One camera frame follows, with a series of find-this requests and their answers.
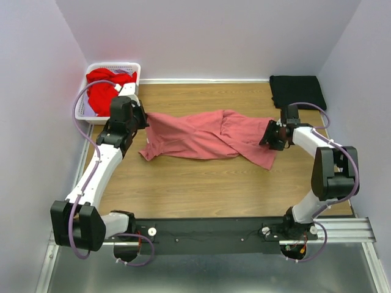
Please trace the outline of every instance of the laundry basket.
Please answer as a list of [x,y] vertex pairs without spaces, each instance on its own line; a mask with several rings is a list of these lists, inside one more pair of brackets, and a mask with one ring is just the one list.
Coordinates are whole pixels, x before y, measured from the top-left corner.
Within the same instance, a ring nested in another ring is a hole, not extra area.
[[[126,72],[129,72],[129,74],[133,74],[134,72],[137,73],[137,80],[136,80],[136,95],[138,95],[139,91],[139,82],[140,82],[140,71],[141,67],[137,63],[130,63],[130,62],[101,62],[101,63],[94,63],[88,66],[87,73],[90,73],[92,70],[97,68],[107,68],[111,71],[117,71],[117,70],[123,70]],[[84,81],[80,87],[80,90],[82,90],[87,85],[87,79],[84,78]],[[88,103],[88,96],[87,93],[83,94],[83,96],[80,97],[78,103],[76,104],[75,109],[75,117],[78,120],[84,120],[90,124],[95,125],[104,125],[106,124],[106,121],[109,119],[109,117],[97,117],[96,113],[92,110]]]

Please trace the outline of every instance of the red cloth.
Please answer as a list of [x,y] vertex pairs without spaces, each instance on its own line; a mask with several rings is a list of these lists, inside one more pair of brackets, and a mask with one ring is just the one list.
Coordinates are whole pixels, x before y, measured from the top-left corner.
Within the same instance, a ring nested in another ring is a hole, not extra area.
[[[134,72],[132,75],[129,75],[128,73],[113,73],[108,69],[98,68],[87,74],[86,78],[88,83],[104,79],[115,82],[116,84],[124,85],[129,82],[136,82],[137,73]],[[118,92],[111,84],[95,84],[88,89],[87,94],[89,97],[88,103],[98,116],[110,116],[111,100],[118,96]]]
[[259,141],[272,118],[249,118],[218,110],[180,118],[149,113],[147,146],[140,151],[150,161],[160,154],[192,159],[222,159],[239,154],[270,170],[276,151]]

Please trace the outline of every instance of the black cloth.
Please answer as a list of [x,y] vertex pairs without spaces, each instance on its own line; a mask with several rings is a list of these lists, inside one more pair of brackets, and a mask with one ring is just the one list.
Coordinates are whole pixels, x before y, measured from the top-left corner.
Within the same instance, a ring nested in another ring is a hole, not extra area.
[[[272,75],[270,87],[276,108],[280,109],[296,102],[312,103],[323,110],[327,108],[316,76]],[[306,105],[298,105],[298,108],[316,110]]]

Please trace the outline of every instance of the white knob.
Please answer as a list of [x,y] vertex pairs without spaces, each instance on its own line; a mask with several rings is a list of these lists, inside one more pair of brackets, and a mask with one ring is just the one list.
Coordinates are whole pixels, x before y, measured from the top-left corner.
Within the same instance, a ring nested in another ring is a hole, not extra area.
[[263,227],[262,228],[262,234],[265,236],[268,236],[270,234],[270,228],[269,227]]
[[318,234],[318,228],[315,227],[315,226],[311,226],[311,228],[310,228],[310,233],[311,233],[312,235]]
[[157,230],[154,227],[148,229],[149,236],[155,236],[156,232],[157,232]]

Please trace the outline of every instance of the wooden floor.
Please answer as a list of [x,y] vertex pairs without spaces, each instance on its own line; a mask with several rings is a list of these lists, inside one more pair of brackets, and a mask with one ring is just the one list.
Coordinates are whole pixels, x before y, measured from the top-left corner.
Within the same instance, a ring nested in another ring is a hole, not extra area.
[[[146,112],[177,117],[233,109],[278,119],[271,97],[269,84],[156,84],[139,91]],[[300,115],[305,123],[322,124],[317,111]],[[101,129],[94,127],[94,140]],[[139,131],[104,192],[100,214],[121,209],[136,218],[284,215],[310,190],[313,159],[297,146],[279,152],[267,171],[241,156],[211,161],[159,156],[147,162],[138,154],[145,144],[145,131]],[[88,162],[92,152],[90,146]],[[325,214],[350,215],[351,209],[343,203]]]

